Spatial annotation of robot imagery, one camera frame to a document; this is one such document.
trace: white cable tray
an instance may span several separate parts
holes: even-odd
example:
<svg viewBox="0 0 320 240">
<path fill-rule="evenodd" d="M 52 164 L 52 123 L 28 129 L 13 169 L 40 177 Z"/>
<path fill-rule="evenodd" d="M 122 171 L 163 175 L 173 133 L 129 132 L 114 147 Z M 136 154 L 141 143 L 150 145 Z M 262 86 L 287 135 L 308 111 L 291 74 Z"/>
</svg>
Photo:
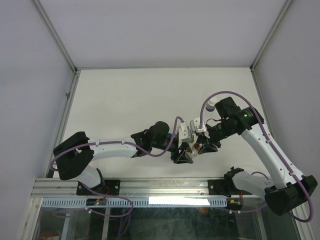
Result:
<svg viewBox="0 0 320 240">
<path fill-rule="evenodd" d="M 208 199 L 210 205 L 173 205 L 173 204 L 149 204 L 149 198 L 129 198 L 133 202 L 134 208 L 224 208 L 227 206 L 227 199 L 221 197 L 210 197 Z M 43 208 L 85 208 L 87 198 L 44 198 L 42 202 Z M 131 205 L 128 201 L 119 198 L 111 198 L 106 201 L 106 205 L 89 206 L 90 208 L 129 208 Z"/>
</svg>

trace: black joint housing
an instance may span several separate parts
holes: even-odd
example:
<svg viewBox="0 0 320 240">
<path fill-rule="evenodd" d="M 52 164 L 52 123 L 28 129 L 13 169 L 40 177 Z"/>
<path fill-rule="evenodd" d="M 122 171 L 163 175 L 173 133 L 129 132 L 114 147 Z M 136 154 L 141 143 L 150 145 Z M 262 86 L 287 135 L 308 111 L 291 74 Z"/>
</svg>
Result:
<svg viewBox="0 0 320 240">
<path fill-rule="evenodd" d="M 56 157 L 64 151 L 78 145 L 88 143 L 89 138 L 84 131 L 79 131 L 53 149 Z M 56 160 L 56 166 L 61 180 L 70 180 L 79 176 L 94 158 L 94 152 L 89 146 L 70 151 Z"/>
</svg>

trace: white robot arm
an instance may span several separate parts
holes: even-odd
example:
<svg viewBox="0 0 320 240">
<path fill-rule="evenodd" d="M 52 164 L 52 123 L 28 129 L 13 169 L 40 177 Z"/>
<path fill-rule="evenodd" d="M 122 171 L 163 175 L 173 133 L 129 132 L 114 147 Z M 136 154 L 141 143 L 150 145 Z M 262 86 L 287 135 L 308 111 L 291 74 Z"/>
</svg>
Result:
<svg viewBox="0 0 320 240">
<path fill-rule="evenodd" d="M 171 152 L 170 158 L 175 164 L 192 164 L 197 155 L 217 152 L 221 140 L 238 134 L 256 152 L 271 179 L 253 176 L 241 168 L 231 168 L 224 175 L 224 182 L 214 186 L 214 189 L 226 196 L 239 190 L 249 192 L 265 199 L 277 215 L 283 215 L 304 203 L 307 199 L 299 184 L 311 195 L 318 183 L 312 175 L 305 176 L 288 159 L 271 136 L 267 125 L 263 124 L 263 132 L 252 109 L 240 109 L 231 97 L 214 106 L 221 117 L 220 123 L 215 126 L 204 125 L 200 123 L 200 118 L 192 120 L 190 126 L 182 122 L 177 136 L 175 132 L 170 136 L 169 126 L 162 121 L 120 139 L 88 138 L 84 132 L 77 132 L 53 150 L 59 177 L 61 180 L 77 180 L 97 191 L 103 186 L 104 180 L 98 169 L 88 165 L 90 161 L 110 157 L 142 157 L 149 154 L 152 148 L 157 148 Z M 278 149 L 293 172 L 288 170 L 270 143 Z"/>
</svg>

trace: aluminum frame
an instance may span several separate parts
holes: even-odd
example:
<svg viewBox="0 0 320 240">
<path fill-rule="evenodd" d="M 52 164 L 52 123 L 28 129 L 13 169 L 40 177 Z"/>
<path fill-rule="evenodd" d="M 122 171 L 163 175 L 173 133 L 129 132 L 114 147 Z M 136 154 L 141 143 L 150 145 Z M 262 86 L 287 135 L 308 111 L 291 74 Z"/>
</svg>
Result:
<svg viewBox="0 0 320 240">
<path fill-rule="evenodd" d="M 80 75 L 80 71 L 77 71 L 77 68 L 74 64 L 74 62 L 72 61 L 70 55 L 68 54 L 67 49 L 65 48 L 63 42 L 61 41 L 57 31 L 55 30 L 53 24 L 51 23 L 45 9 L 43 8 L 40 0 L 31 0 L 34 8 L 36 9 L 36 11 L 38 12 L 39 16 L 41 17 L 44 25 L 46 26 L 48 32 L 50 33 L 53 41 L 55 42 L 57 48 L 59 49 L 59 51 L 61 52 L 63 58 L 65 59 L 65 61 L 67 62 L 67 64 L 69 65 L 70 69 L 73 72 L 73 77 L 72 77 L 72 81 L 71 81 L 71 85 L 70 85 L 70 89 L 69 92 L 66 93 L 66 102 L 63 108 L 63 112 L 62 112 L 62 116 L 61 116 L 61 120 L 59 123 L 59 127 L 56 131 L 56 138 L 55 138 L 55 142 L 53 147 L 57 146 L 63 139 L 63 135 L 66 129 L 66 125 L 67 125 L 67 121 L 68 121 L 68 117 L 69 117 L 69 113 L 71 110 L 71 106 L 72 106 L 72 102 L 74 99 L 74 95 L 75 95 L 75 91 L 76 91 L 76 87 L 78 84 L 78 80 L 79 80 L 79 75 Z M 257 84 L 257 80 L 255 77 L 255 68 L 258 65 L 261 57 L 263 56 L 265 50 L 267 49 L 270 41 L 272 40 L 272 38 L 274 37 L 274 35 L 277 32 L 277 29 L 279 27 L 279 25 L 281 24 L 281 22 L 283 21 L 285 15 L 288 13 L 288 10 L 290 9 L 291 5 L 293 4 L 294 0 L 286 0 L 286 2 L 284 3 L 280 13 L 278 14 L 275 22 L 273 23 L 270 31 L 268 32 L 261 48 L 259 49 L 257 56 L 255 58 L 255 60 L 253 61 L 252 65 L 251 65 L 251 72 L 252 72 L 252 78 L 254 81 L 254 84 L 256 86 L 257 92 L 258 92 L 258 96 L 262 105 L 262 109 L 264 112 L 264 115 L 266 117 L 266 122 L 268 124 L 268 127 L 270 129 L 270 132 L 272 132 L 272 128 L 268 122 L 268 114 L 265 108 L 265 104 L 261 95 L 261 92 L 259 90 L 259 85 Z M 48 176 L 48 171 L 49 171 L 49 167 L 47 168 L 47 170 L 44 173 L 44 176 Z M 147 179 L 140 179 L 141 181 L 138 181 L 139 179 L 134 179 L 133 181 L 130 181 L 128 179 L 124 179 L 123 185 L 122 185 L 122 189 L 120 191 L 120 194 L 123 194 L 123 196 L 125 197 L 129 197 L 129 196 L 150 196 L 150 192 L 148 192 L 148 190 L 151 190 L 152 184 L 154 184 L 155 178 L 152 180 L 150 180 L 149 185 L 147 184 L 147 186 L 143 186 L 143 184 L 140 184 L 139 187 L 141 187 L 140 191 L 134 191 L 134 185 L 133 182 L 136 181 L 136 184 L 138 183 L 143 183 L 143 181 L 145 181 L 145 183 L 147 183 Z M 46 185 L 46 183 L 44 183 L 45 181 L 47 182 L 47 185 L 51 186 L 46 186 L 44 188 L 47 188 L 46 190 L 43 189 L 41 190 L 41 182 L 42 181 L 42 185 L 44 187 L 44 185 Z M 68 182 L 66 183 L 61 183 L 59 182 L 60 180 L 57 181 L 51 181 L 51 179 L 47 179 L 44 180 L 42 178 L 42 180 L 37 179 L 35 181 L 35 188 L 32 191 L 32 195 L 30 197 L 27 209 L 26 209 L 26 213 L 24 215 L 24 219 L 23 219 L 23 225 L 22 228 L 19 231 L 19 235 L 18 235 L 18 239 L 19 240 L 30 240 L 33 239 L 34 234 L 35 234 L 35 229 L 37 227 L 37 221 L 39 218 L 39 214 L 40 214 L 40 205 L 42 204 L 43 201 L 43 196 L 48 198 L 48 197 L 72 197 L 72 198 L 77 198 L 78 196 L 75 195 L 76 193 L 76 188 L 77 185 L 75 182 Z M 205 185 L 201 185 L 198 187 L 194 187 L 194 186 L 190 186 L 192 188 L 192 191 L 197 191 L 197 192 L 192 192 L 192 191 L 186 191 L 183 190 L 182 188 L 180 189 L 180 192 L 178 193 L 178 195 L 183 195 L 183 194 L 187 194 L 188 197 L 198 197 L 199 193 L 200 196 L 206 197 L 207 192 L 205 191 Z M 170 184 L 168 184 L 165 188 L 163 187 L 158 187 L 158 188 L 153 188 L 153 190 L 151 191 L 152 195 L 157 196 L 162 190 L 166 190 L 168 195 L 172 195 L 174 192 L 173 191 L 169 191 L 170 189 Z M 299 218 L 306 218 L 308 215 L 308 212 L 306 211 L 306 208 L 304 205 L 301 205 L 297 208 L 295 208 L 293 211 L 295 216 L 299 217 Z M 296 221 L 296 226 L 298 229 L 298 232 L 300 234 L 300 237 L 302 240 L 311 240 L 311 239 L 316 239 L 314 231 L 312 229 L 312 226 L 310 223 L 301 223 Z"/>
</svg>

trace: white wall panel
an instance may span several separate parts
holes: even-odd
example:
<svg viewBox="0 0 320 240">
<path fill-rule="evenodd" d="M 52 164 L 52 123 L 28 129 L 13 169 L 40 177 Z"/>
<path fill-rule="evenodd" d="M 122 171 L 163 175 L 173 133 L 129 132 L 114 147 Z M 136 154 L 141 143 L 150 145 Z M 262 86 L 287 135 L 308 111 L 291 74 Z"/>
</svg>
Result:
<svg viewBox="0 0 320 240">
<path fill-rule="evenodd" d="M 176 116 L 187 122 L 199 117 L 203 101 L 222 90 L 244 95 L 263 113 L 249 68 L 83 70 L 64 139 L 78 131 L 92 138 L 122 138 L 158 121 L 168 123 L 172 131 Z M 247 107 L 236 96 L 233 99 Z M 204 117 L 218 119 L 219 115 L 205 112 Z M 169 153 L 157 158 L 114 157 L 90 164 L 106 178 L 222 177 L 233 166 L 267 173 L 242 137 L 233 135 L 221 144 L 218 152 L 199 155 L 194 164 L 174 164 Z"/>
<path fill-rule="evenodd" d="M 41 0 L 77 67 L 252 64 L 284 0 Z"/>
<path fill-rule="evenodd" d="M 320 1 L 297 0 L 256 76 L 275 139 L 306 175 L 320 181 Z M 320 238 L 320 188 L 311 199 Z"/>
<path fill-rule="evenodd" d="M 0 1 L 0 239 L 14 240 L 43 177 L 71 71 L 31 1 Z"/>
</svg>

